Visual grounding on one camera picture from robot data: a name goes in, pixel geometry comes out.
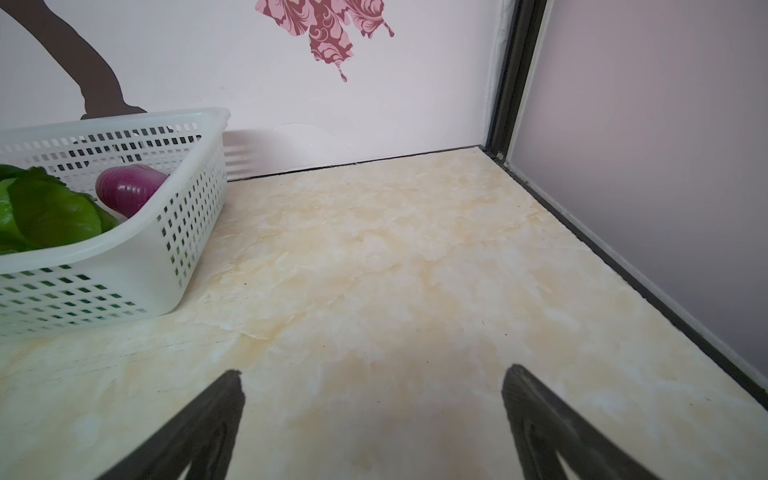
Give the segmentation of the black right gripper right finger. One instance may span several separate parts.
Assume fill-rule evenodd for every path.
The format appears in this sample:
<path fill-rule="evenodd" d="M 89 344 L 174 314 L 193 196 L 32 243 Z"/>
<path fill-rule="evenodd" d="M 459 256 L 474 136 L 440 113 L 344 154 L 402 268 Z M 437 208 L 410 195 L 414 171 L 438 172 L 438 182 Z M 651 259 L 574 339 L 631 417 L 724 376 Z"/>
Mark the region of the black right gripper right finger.
<path fill-rule="evenodd" d="M 526 479 L 655 479 L 524 366 L 506 372 L 501 395 Z"/>

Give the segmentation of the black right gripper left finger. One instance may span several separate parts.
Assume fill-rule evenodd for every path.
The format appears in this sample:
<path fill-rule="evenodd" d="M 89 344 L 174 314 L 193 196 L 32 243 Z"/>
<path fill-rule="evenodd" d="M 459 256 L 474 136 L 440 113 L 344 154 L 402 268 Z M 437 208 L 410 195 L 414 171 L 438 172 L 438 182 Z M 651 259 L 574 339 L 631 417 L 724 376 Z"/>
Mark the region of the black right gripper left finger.
<path fill-rule="evenodd" d="M 102 479 L 224 479 L 246 397 L 227 370 Z"/>

